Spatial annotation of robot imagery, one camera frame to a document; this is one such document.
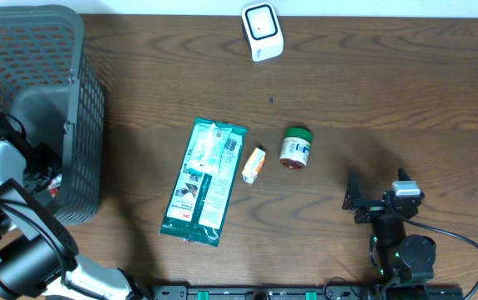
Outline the green lid white jar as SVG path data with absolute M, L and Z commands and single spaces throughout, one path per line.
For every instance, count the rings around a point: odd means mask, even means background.
M 285 131 L 279 162 L 290 169 L 303 169 L 309 161 L 313 134 L 309 129 L 289 127 Z

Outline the orange white small packet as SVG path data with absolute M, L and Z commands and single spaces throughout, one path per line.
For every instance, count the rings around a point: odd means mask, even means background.
M 266 152 L 261 148 L 256 147 L 253 150 L 241 173 L 246 183 L 253 184 L 256 181 L 264 166 L 265 156 Z

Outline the light green wipes pack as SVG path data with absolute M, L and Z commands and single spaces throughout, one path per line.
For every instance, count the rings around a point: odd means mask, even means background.
M 194 173 L 219 175 L 224 146 L 232 132 L 230 127 L 199 123 L 194 126 L 194 145 L 187 169 Z

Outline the green 3M product pouch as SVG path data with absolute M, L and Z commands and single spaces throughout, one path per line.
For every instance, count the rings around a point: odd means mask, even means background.
M 219 127 L 232 129 L 224 146 L 219 175 L 195 173 L 187 169 L 194 145 L 193 127 L 159 232 L 184 241 L 216 247 L 221 238 L 248 129 L 197 117 L 194 126 L 199 123 L 215 123 Z

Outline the red Nescafe stick box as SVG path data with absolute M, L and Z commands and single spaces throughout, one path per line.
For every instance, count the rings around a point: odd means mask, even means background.
M 58 174 L 55 178 L 53 178 L 50 181 L 48 185 L 48 191 L 53 198 L 55 198 L 58 195 L 61 182 L 62 182 L 61 174 Z

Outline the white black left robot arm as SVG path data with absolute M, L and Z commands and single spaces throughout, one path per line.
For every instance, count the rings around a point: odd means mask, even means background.
M 81 255 L 68 230 L 36 200 L 61 164 L 47 145 L 28 142 L 19 120 L 0 112 L 0 297 L 149 299 L 125 271 Z

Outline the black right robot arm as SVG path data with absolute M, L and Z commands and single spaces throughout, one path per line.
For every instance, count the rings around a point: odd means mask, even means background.
M 430 299 L 426 283 L 434 277 L 436 245 L 432 238 L 408 235 L 405 223 L 418 213 L 425 194 L 403 168 L 382 198 L 362 196 L 356 172 L 348 175 L 344 210 L 355 213 L 357 224 L 369 223 L 370 260 L 384 281 L 360 292 L 361 299 Z

